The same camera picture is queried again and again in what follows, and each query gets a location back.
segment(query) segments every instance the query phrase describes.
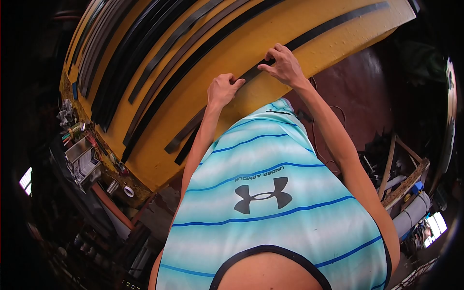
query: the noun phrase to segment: window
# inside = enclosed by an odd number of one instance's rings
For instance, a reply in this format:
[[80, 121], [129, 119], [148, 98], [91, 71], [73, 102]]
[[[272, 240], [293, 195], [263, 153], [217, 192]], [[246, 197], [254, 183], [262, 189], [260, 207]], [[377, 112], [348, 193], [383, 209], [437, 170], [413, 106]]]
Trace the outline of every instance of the window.
[[32, 181], [31, 181], [31, 172], [32, 172], [32, 167], [29, 167], [29, 169], [24, 173], [23, 177], [19, 181], [19, 185], [24, 189], [27, 195], [31, 195], [32, 189]]
[[446, 231], [446, 223], [441, 213], [434, 213], [433, 216], [426, 219], [427, 223], [430, 226], [430, 231], [432, 236], [428, 237], [424, 242], [424, 247], [430, 246], [438, 237]]

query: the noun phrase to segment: striped tank top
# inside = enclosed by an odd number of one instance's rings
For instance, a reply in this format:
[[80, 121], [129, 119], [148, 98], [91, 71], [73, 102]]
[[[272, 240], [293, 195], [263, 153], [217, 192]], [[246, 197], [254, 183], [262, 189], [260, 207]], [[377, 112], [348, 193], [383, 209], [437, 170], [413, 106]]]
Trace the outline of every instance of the striped tank top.
[[208, 149], [169, 233], [157, 290], [216, 289], [260, 252], [299, 263], [326, 289], [383, 289], [391, 263], [361, 204], [316, 157], [283, 98], [241, 119]]

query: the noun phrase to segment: white pipe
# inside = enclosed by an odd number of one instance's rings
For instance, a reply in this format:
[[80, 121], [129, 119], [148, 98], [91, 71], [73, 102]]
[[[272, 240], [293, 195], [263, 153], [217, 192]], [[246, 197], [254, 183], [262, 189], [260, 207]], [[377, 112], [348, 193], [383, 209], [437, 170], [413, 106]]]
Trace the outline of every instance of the white pipe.
[[419, 194], [405, 210], [393, 219], [398, 238], [409, 231], [429, 210], [430, 198], [425, 193]]

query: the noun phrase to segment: black metal strip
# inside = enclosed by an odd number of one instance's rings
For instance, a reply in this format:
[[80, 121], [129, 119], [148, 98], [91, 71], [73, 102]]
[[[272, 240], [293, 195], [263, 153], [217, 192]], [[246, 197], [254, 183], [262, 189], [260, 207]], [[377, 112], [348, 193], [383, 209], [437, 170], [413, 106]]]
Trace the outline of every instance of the black metal strip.
[[192, 132], [192, 134], [191, 134], [190, 137], [188, 138], [187, 142], [185, 142], [184, 147], [182, 147], [182, 149], [180, 150], [180, 152], [179, 152], [179, 154], [177, 155], [176, 159], [174, 160], [174, 162], [175, 162], [177, 165], [182, 164], [182, 162], [184, 161], [185, 157], [187, 157], [188, 153], [190, 152], [190, 149], [192, 149], [193, 142], [195, 141], [195, 137], [197, 136], [198, 129], [200, 129], [200, 125], [201, 125], [201, 122], [200, 122], [200, 124], [198, 124], [198, 125], [195, 127], [195, 130]]
[[174, 68], [177, 62], [186, 54], [186, 52], [201, 38], [205, 33], [207, 33], [212, 27], [218, 24], [222, 19], [224, 19], [227, 15], [237, 10], [239, 7], [244, 5], [250, 0], [236, 0], [235, 2], [231, 3], [229, 6], [224, 8], [223, 10], [219, 11], [216, 15], [214, 15], [211, 19], [209, 19], [202, 27], [200, 27], [185, 43], [184, 45], [175, 53], [175, 55], [169, 60], [168, 64], [166, 64], [160, 74], [156, 77], [155, 81], [150, 86], [150, 89], [143, 97], [142, 102], [140, 103], [137, 112], [135, 113], [132, 121], [130, 122], [129, 128], [127, 129], [126, 136], [124, 137], [123, 144], [127, 145], [129, 143], [130, 136], [134, 132], [137, 123], [139, 122], [140, 118], [142, 117], [143, 111], [148, 106], [150, 99], [152, 98], [153, 94], [156, 92], [158, 87], [161, 85], [162, 81], [168, 76], [169, 72]]
[[198, 124], [201, 123], [201, 120], [203, 120], [203, 116], [205, 114], [206, 106], [204, 106], [200, 112], [198, 112], [195, 117], [193, 117], [187, 125], [185, 125], [182, 130], [180, 130], [179, 133], [174, 137], [174, 139], [169, 142], [169, 144], [164, 148], [166, 152], [169, 154], [173, 153], [177, 147], [179, 146], [180, 142], [192, 131]]
[[81, 90], [82, 75], [86, 74], [89, 62], [95, 54], [96, 46], [98, 45], [101, 39], [100, 33], [108, 25], [108, 18], [111, 17], [113, 11], [117, 9], [118, 5], [120, 5], [121, 3], [122, 2], [120, 0], [108, 0], [108, 4], [101, 11], [101, 14], [102, 14], [101, 17], [99, 17], [96, 23], [94, 24], [94, 27], [92, 31], [90, 32], [90, 35], [87, 38], [83, 46], [82, 58], [80, 59], [80, 63], [76, 64], [76, 66], [79, 68], [79, 74], [77, 75], [77, 87], [79, 88], [79, 91], [81, 92], [81, 94], [82, 94], [82, 90]]
[[83, 87], [81, 89], [82, 95], [84, 97], [87, 97], [88, 92], [90, 91], [90, 87], [97, 72], [98, 66], [100, 65], [100, 61], [102, 60], [102, 57], [106, 51], [106, 47], [110, 43], [111, 39], [113, 38], [115, 32], [119, 28], [122, 21], [125, 19], [127, 13], [129, 13], [129, 11], [132, 9], [132, 7], [138, 0], [121, 1], [123, 4], [120, 7], [118, 7], [118, 10], [114, 13], [114, 15], [111, 15], [111, 18], [108, 20], [109, 24], [100, 38], [101, 41], [97, 47], [98, 53], [93, 53], [95, 57], [93, 59], [93, 62], [90, 64], [90, 73], [85, 75]]
[[182, 35], [189, 32], [190, 29], [195, 25], [195, 23], [203, 18], [208, 12], [215, 8], [223, 0], [210, 0], [208, 3], [200, 7], [197, 11], [192, 13], [182, 24], [171, 34], [167, 41], [163, 44], [160, 50], [152, 58], [152, 60], [145, 67], [142, 76], [137, 81], [134, 89], [132, 90], [129, 96], [129, 103], [133, 103], [137, 94], [140, 92], [140, 89], [147, 81], [150, 74], [153, 72], [158, 63], [163, 59], [166, 53], [171, 49], [171, 47], [176, 43], [176, 41], [181, 38]]
[[115, 52], [111, 56], [110, 62], [108, 63], [105, 73], [103, 74], [102, 80], [98, 86], [97, 93], [92, 103], [92, 120], [94, 115], [98, 115], [100, 106], [106, 96], [106, 91], [111, 84], [111, 80], [116, 72], [116, 67], [121, 61], [128, 59], [128, 53], [134, 51], [135, 46], [140, 42], [139, 38], [146, 34], [146, 30], [149, 29], [150, 21], [153, 21], [155, 15], [158, 13], [160, 8], [164, 5], [164, 1], [153, 0], [143, 10], [143, 12], [137, 17], [137, 20], [131, 25], [129, 30], [124, 35], [124, 38], [118, 44]]
[[163, 35], [164, 32], [181, 16], [190, 6], [197, 0], [177, 0], [151, 27], [150, 31], [142, 39], [136, 50], [132, 53], [131, 57], [126, 60], [126, 65], [120, 71], [119, 79], [114, 82], [118, 87], [117, 90], [112, 90], [110, 95], [110, 103], [108, 109], [105, 111], [104, 118], [99, 120], [99, 124], [104, 132], [107, 132], [113, 115], [117, 109], [119, 101], [124, 94], [130, 80], [135, 74], [135, 71], [142, 63], [148, 52], [152, 49], [153, 45]]
[[[140, 32], [140, 35], [138, 35], [136, 38], [133, 38], [132, 41], [132, 46], [130, 47], [130, 51], [125, 52], [125, 59], [121, 60], [118, 63], [118, 66], [115, 68], [115, 71], [122, 71], [124, 73], [119, 73], [119, 74], [113, 74], [111, 80], [109, 80], [110, 84], [107, 87], [106, 94], [103, 96], [103, 100], [101, 101], [101, 104], [99, 104], [99, 110], [98, 111], [92, 111], [92, 120], [96, 124], [100, 124], [101, 122], [104, 122], [108, 117], [108, 115], [111, 115], [111, 109], [113, 108], [113, 103], [116, 101], [119, 103], [121, 100], [121, 97], [123, 95], [124, 90], [126, 90], [127, 85], [130, 82], [130, 79], [133, 76], [133, 73], [138, 68], [138, 64], [132, 64], [128, 62], [128, 60], [131, 60], [134, 62], [134, 58], [136, 57], [135, 52], [140, 51], [140, 47], [144, 47], [142, 44], [142, 41], [145, 40], [147, 41], [147, 35], [151, 31], [151, 29], [160, 23], [161, 18], [165, 15], [165, 13], [168, 11], [172, 5], [174, 5], [178, 0], [161, 0], [159, 2], [159, 5], [157, 5], [154, 9], [155, 14], [152, 16], [151, 20], [145, 24], [146, 27], [142, 28], [142, 31]], [[158, 39], [153, 38], [153, 42], [151, 45], [153, 46]], [[146, 53], [149, 52], [151, 49], [147, 47]]]
[[[371, 11], [375, 11], [375, 10], [378, 10], [378, 9], [381, 9], [381, 8], [387, 8], [387, 7], [389, 7], [388, 2], [380, 2], [380, 3], [376, 3], [376, 4], [367, 5], [367, 6], [359, 8], [359, 9], [355, 9], [353, 11], [350, 11], [350, 12], [346, 13], [346, 14], [335, 17], [332, 20], [324, 22], [323, 24], [321, 24], [321, 25], [307, 31], [306, 33], [300, 35], [299, 37], [295, 38], [291, 42], [287, 43], [285, 46], [288, 49], [290, 49], [291, 51], [293, 51], [296, 48], [300, 47], [301, 45], [303, 45], [303, 44], [307, 43], [308, 41], [314, 39], [316, 36], [321, 35], [324, 32], [326, 32], [326, 31], [328, 31], [328, 30], [330, 30], [330, 29], [332, 29], [332, 28], [334, 28], [334, 27], [336, 27], [336, 26], [338, 26], [338, 25], [340, 25], [340, 24], [342, 24], [344, 22], [347, 22], [347, 21], [349, 21], [349, 20], [351, 20], [353, 18], [359, 17], [359, 16], [364, 15], [366, 13], [369, 13]], [[273, 63], [275, 63], [275, 60], [273, 60], [273, 59], [271, 59], [270, 61], [262, 60], [258, 64], [253, 66], [251, 69], [249, 69], [246, 73], [244, 73], [239, 78], [244, 78], [248, 82], [251, 79], [253, 79], [254, 77], [256, 77], [260, 72], [262, 72], [262, 71], [258, 70], [258, 65], [259, 64], [272, 65]], [[185, 136], [188, 133], [182, 134], [183, 135], [182, 138], [180, 138], [178, 136], [181, 135], [181, 133], [183, 133], [183, 131], [185, 131], [188, 126], [190, 126], [190, 123], [192, 123], [192, 122], [193, 123], [201, 122], [201, 120], [198, 120], [197, 116], [202, 111], [203, 111], [203, 109], [199, 113], [197, 113], [197, 115], [195, 115], [195, 117], [193, 117], [189, 121], [189, 123], [184, 128], [182, 128], [182, 130], [176, 135], [176, 137], [168, 144], [168, 146], [170, 146], [170, 148], [173, 146], [172, 144], [175, 144], [175, 143], [178, 142], [177, 143], [177, 145], [178, 145], [182, 141], [182, 139], [185, 138]]]
[[244, 23], [266, 11], [277, 3], [283, 0], [264, 0], [243, 12], [241, 15], [236, 17], [234, 20], [226, 24], [220, 30], [218, 30], [210, 39], [204, 42], [172, 75], [168, 82], [163, 86], [155, 100], [149, 106], [147, 112], [143, 115], [139, 125], [131, 135], [128, 145], [122, 154], [122, 162], [126, 162], [129, 158], [130, 153], [134, 149], [135, 144], [139, 140], [145, 128], [148, 126], [151, 118], [155, 115], [156, 111], [161, 107], [161, 104], [168, 97], [169, 93], [174, 87], [180, 82], [180, 80], [193, 68], [193, 66], [203, 58], [213, 47], [215, 47], [221, 40], [227, 35], [235, 31], [237, 28], [242, 26]]
[[[90, 4], [88, 5], [88, 7], [92, 7], [94, 5], [95, 1], [96, 0], [92, 0], [90, 2]], [[87, 17], [87, 14], [89, 14], [89, 11], [90, 11], [90, 9], [85, 10], [84, 15], [82, 15], [82, 17], [81, 17], [81, 21], [79, 21], [79, 24], [76, 27], [76, 30], [74, 31], [74, 34], [73, 34], [72, 39], [71, 39], [71, 43], [69, 44], [69, 47], [68, 47], [68, 52], [66, 53], [66, 58], [64, 60], [64, 63], [66, 63], [66, 64], [68, 63], [69, 54], [71, 53], [71, 48], [72, 48], [72, 45], [74, 44], [74, 40], [76, 39], [76, 36], [79, 33], [79, 29], [81, 29], [81, 26], [82, 26], [82, 23], [84, 22], [84, 19]]]
[[97, 33], [99, 27], [104, 23], [105, 19], [108, 17], [108, 13], [111, 11], [112, 7], [118, 2], [118, 0], [107, 0], [107, 3], [105, 7], [100, 11], [101, 16], [96, 18], [96, 23], [92, 26], [92, 28], [89, 31], [89, 37], [85, 40], [84, 45], [82, 46], [82, 51], [85, 53], [87, 51], [87, 47], [89, 43], [93, 42], [93, 39], [95, 38], [95, 34]]
[[79, 40], [77, 41], [76, 48], [74, 49], [74, 52], [72, 54], [72, 59], [71, 59], [71, 63], [69, 64], [68, 74], [71, 72], [72, 65], [76, 64], [77, 57], [79, 55], [79, 52], [81, 51], [82, 43], [87, 38], [87, 34], [89, 33], [89, 30], [93, 25], [93, 22], [97, 18], [97, 15], [100, 13], [103, 6], [105, 6], [106, 2], [107, 2], [107, 0], [100, 0], [100, 3], [98, 4], [98, 6], [95, 8], [95, 10], [90, 15], [89, 21], [87, 21], [87, 23], [85, 24], [84, 30], [82, 31], [81, 35], [79, 36]]

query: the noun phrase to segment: person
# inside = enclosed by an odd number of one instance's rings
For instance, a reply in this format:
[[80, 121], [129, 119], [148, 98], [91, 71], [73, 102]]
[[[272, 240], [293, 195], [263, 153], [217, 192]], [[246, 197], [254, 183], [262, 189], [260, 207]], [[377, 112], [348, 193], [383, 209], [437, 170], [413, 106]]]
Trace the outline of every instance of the person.
[[182, 180], [179, 207], [149, 289], [383, 289], [400, 259], [394, 224], [332, 109], [276, 44], [258, 68], [308, 106], [343, 174], [318, 160], [284, 98], [213, 142], [245, 80], [215, 78]]

